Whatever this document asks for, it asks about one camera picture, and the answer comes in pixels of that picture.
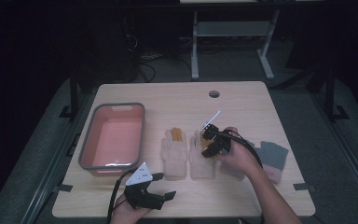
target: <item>wooden table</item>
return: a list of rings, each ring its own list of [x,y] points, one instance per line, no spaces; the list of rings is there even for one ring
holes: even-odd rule
[[[220,96],[212,98],[210,91]],[[102,85],[91,107],[84,130],[69,165],[64,185],[73,186],[70,192],[60,191],[53,207],[55,217],[105,217],[110,195],[118,176],[93,176],[78,162],[90,116],[97,105],[104,103],[139,102],[145,105],[145,135],[142,160],[151,173],[163,172],[160,157],[161,139],[172,127],[186,133],[187,146],[194,132],[210,119],[216,110],[220,115],[213,124],[221,130],[237,127],[247,140],[260,147],[261,141],[276,143],[289,149],[282,172],[282,182],[276,188],[299,216],[315,212],[307,190],[295,190],[294,184],[304,183],[296,159],[262,82],[189,82],[157,84]],[[254,190],[247,178],[239,180],[219,172],[215,167],[213,180],[192,180],[187,161],[184,180],[153,182],[149,192],[163,194],[176,190],[172,201],[147,217],[256,217],[261,210]],[[124,190],[124,182],[117,196]]]

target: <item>human arm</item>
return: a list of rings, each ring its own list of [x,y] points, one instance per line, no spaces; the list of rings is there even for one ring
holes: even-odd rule
[[[236,135],[236,128],[227,128]],[[257,163],[252,153],[240,143],[231,140],[228,155],[217,155],[217,159],[248,176],[255,190],[257,200],[266,223],[301,223],[296,213],[275,189],[264,170]]]
[[[120,195],[115,203],[115,210],[112,213],[111,224],[135,224],[139,219],[149,213],[149,208],[133,209],[131,205],[126,202],[126,196]]]

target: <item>orange object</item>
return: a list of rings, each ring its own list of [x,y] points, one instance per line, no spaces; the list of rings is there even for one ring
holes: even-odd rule
[[[121,173],[141,159],[145,107],[140,103],[95,108],[78,162],[94,175]]]

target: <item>floor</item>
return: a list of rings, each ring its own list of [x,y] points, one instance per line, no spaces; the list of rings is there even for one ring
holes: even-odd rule
[[[144,54],[147,60],[141,69],[148,81],[191,81],[186,41],[182,39],[183,52],[174,58],[158,56],[159,52],[153,49]],[[256,57],[255,50],[263,39],[203,43],[200,82],[259,80],[271,87],[300,72],[285,67],[293,46],[291,41],[271,43],[268,60],[276,76],[272,80],[265,78]],[[321,107],[324,90],[309,93],[306,89],[309,80],[305,77],[284,90],[269,91],[316,207],[315,215],[302,217],[302,221],[358,223],[358,179],[336,134],[338,129],[358,160],[358,105],[348,87],[337,80],[335,105],[342,105],[350,118],[330,122]],[[145,78],[138,76],[134,82],[145,82]],[[72,159],[67,150],[73,149],[73,139],[83,129],[95,92],[79,91],[80,109],[76,118],[59,118],[62,108],[70,104],[69,81],[62,83],[0,193],[0,223],[104,223],[102,217],[56,218],[51,214],[57,196],[54,186],[60,183]],[[258,223],[258,218],[247,221]],[[206,218],[192,219],[190,223],[238,223],[238,220]]]

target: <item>black tape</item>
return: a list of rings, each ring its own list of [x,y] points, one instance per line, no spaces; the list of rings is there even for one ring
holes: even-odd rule
[[[56,186],[54,187],[54,190],[53,192],[57,193],[58,191],[65,191],[65,192],[71,192],[72,188],[74,186],[72,185],[64,185],[64,184],[61,184],[59,186]]]
[[[295,187],[295,190],[305,190],[307,189],[309,192],[315,192],[316,188],[312,185],[308,185],[306,183],[301,184],[294,184],[293,187]]]

